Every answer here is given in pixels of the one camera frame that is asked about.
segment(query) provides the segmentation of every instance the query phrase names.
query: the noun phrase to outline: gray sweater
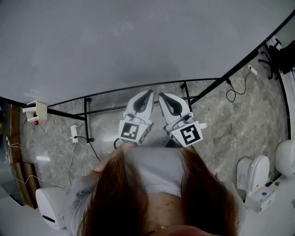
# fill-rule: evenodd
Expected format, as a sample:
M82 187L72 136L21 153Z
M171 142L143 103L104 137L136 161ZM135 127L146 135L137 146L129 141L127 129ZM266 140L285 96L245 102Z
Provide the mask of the gray sweater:
M183 156L176 148L136 147L125 154L125 160L138 169L147 193L165 192L181 197L181 181L184 175ZM76 178L69 193L67 228L77 235L79 224L90 202L96 182L85 176ZM233 184L224 183L234 195L239 209L239 231L245 220L245 206Z

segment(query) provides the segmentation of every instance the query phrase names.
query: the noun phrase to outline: black metal frame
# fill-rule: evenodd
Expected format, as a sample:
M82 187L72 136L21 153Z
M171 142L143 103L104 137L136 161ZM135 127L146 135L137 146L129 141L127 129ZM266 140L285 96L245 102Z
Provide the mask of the black metal frame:
M146 87L146 86L161 85L161 84L168 84L168 83L183 83L181 85L181 88L182 89L185 88L185 92L186 92L186 97L183 97L183 99L188 100L189 109L192 111L192 107L191 107L192 104L194 104L199 99L201 99L202 97L204 97L205 95L207 95L208 93L210 93L217 86L219 86L220 84L222 84L226 79L228 79L230 76L232 76L233 74L235 74L238 70L240 70L249 61L251 61L255 56L257 56L258 55L258 49L261 48L267 41L269 41L286 23L289 22L289 20L294 15L295 15L295 10L293 10L292 13L261 44L259 44L252 52L250 52L244 59L242 59L238 64L236 64L231 70L229 70L221 78L204 78L204 79L170 81L170 82L151 83L151 84L145 84L145 85L138 85L138 86L132 86L132 87L114 89L114 90L110 90L110 91L106 91L106 92L100 92L100 93L96 93L96 94L91 94L91 95L87 95L87 96L83 96L83 97L79 97L79 98L67 100L67 101L64 101L64 102L56 103L56 104L53 104L53 105L49 105L48 106L48 109L47 109L47 112L49 114L53 114L53 115L58 115L58 116L63 116L63 117L67 117L67 118L73 118L73 119L83 120L85 122L86 141L87 142L91 142L94 139L93 138L89 138L88 117L87 117L87 115L93 114L93 113L113 111L113 110L123 109L123 108L126 108L127 107L127 106L117 106L117 107L110 107L110 108L105 108L105 109L100 109L100 110L95 110L95 111L87 111L87 102L90 102L91 101L91 98L90 97L92 97L92 96L96 96L96 95L100 95L100 94L106 94L106 93L111 93L111 92L116 92L116 91L121 91L121 90L126 90L126 89L141 88L141 87ZM204 81L204 80L215 80L215 81L211 85L209 85L205 90L203 90L199 95L190 97L189 90L188 90L188 87L187 87L187 82ZM283 89L283 95L284 95L284 98L285 98L286 97L286 94L284 93L283 85L282 85L282 89ZM10 103L10 104L13 104L13 105L17 105L17 106L20 106L20 107L28 107L26 104L21 103L21 102L17 102L17 101L5 99L5 98L2 98L2 99L5 102ZM59 104L62 104L62 103L66 103L66 102L74 101L74 100L78 100L78 99L84 99L84 112L79 113L79 114L69 114L69 113L60 112L60 111L57 111L57 110L54 110L54 109L51 109L50 108L52 106L56 106L56 105L59 105ZM286 110L289 113L288 103L287 103L287 100L286 99L285 99L285 104L286 104ZM290 121L289 120L288 120L288 133L289 133L289 136L290 136Z

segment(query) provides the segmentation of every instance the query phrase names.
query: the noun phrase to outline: black cable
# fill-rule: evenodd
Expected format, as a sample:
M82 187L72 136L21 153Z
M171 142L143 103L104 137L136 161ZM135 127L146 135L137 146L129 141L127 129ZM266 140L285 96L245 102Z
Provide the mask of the black cable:
M117 139L114 141L114 149L117 149L117 147L116 147L116 143L117 143L118 140L119 140L119 138L117 138Z
M83 138L83 139L85 139L85 140L87 141L87 139L86 139L85 137L83 137L83 136L75 136L74 138ZM96 158L97 158L99 161L101 161L101 160L98 158L98 156L97 156L97 154L96 154L96 152L95 152L95 150L94 150L92 144L91 144L91 143L89 143L89 144L91 145L91 148L92 148L92 150L94 151L94 154L96 155Z
M232 86L231 81L230 81L229 79L226 80L227 83L232 87L232 89L230 89L230 90L227 91L227 93L226 93L226 98L227 98L228 101L230 101L230 102L234 102L235 99L236 99L236 94L244 95L244 94L246 93L246 89L247 89L246 79L247 79L247 77L248 77L248 75L249 75L250 73L251 73L251 69L250 69L249 73L248 73L248 74L246 75L246 77L245 77L245 90L244 90L244 92L241 93L241 94L235 91L235 89L234 89L234 87ZM233 91L233 92L235 93L235 97L234 97L233 100L230 100L230 99L228 98L228 96L227 96L227 94L228 94L230 91Z
M11 135L11 136L8 138L8 140L9 140L11 137L14 137L15 135L18 135L18 134L20 134L20 132L22 132L22 130L23 130L23 128L24 128L24 124L26 123L26 121L27 121L27 118L24 120L24 123L23 123L23 125L22 125L22 128L19 130L19 132L16 133L16 134L14 134L14 135Z

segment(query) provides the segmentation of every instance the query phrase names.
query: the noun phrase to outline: skin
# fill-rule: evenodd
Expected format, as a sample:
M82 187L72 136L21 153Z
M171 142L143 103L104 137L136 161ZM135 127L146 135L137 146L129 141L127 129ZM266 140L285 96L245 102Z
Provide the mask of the skin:
M114 150L88 174L94 180L100 176L107 162L120 150L127 152L132 144L123 144ZM149 236L214 236L193 226L185 225L181 198L168 193L148 194L147 234Z

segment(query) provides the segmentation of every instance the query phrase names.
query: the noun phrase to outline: floor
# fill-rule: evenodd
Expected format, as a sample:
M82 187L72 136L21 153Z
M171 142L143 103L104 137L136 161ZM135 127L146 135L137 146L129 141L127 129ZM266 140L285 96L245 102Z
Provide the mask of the floor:
M271 171L274 170L276 148L279 142L288 139L287 117L283 95L279 81L268 80L269 68L258 62L257 56L252 60L252 67L258 71L258 76L249 74L245 95L237 95L236 100L229 102L225 94L230 89L227 83L219 87L192 105L195 120L207 123L203 131L204 140L194 145L209 169L221 180L236 182L236 165L242 157L251 159L258 155L266 155L270 159ZM245 66L230 79L234 88L244 90L244 77L248 73ZM199 94L213 81L189 82L191 96ZM151 86L148 88L130 89L92 97L90 110L108 108L127 104L128 100L138 92L153 89L155 98L159 92L169 92L185 96L180 83ZM76 112L83 112L83 101L75 101ZM53 109L74 113L73 102L61 104ZM103 159L113 150L113 141L117 138L118 125L123 118L124 110L116 110L89 115L90 137L97 154ZM154 105L151 119L154 122L152 131L144 141L145 146L164 146L169 137L163 131L165 120L161 115L159 105ZM78 125L80 121L48 115L48 121L35 126L27 123L21 134L23 159L35 163L39 178L52 183L69 187L68 170L71 162L71 151L66 141L71 136L70 126ZM78 128L78 134L85 136L84 124ZM79 139L76 153L84 158L87 172L97 164L97 159L85 140ZM38 160L42 157L50 161ZM83 162L74 156L70 180L85 174ZM40 183L49 187L49 183Z

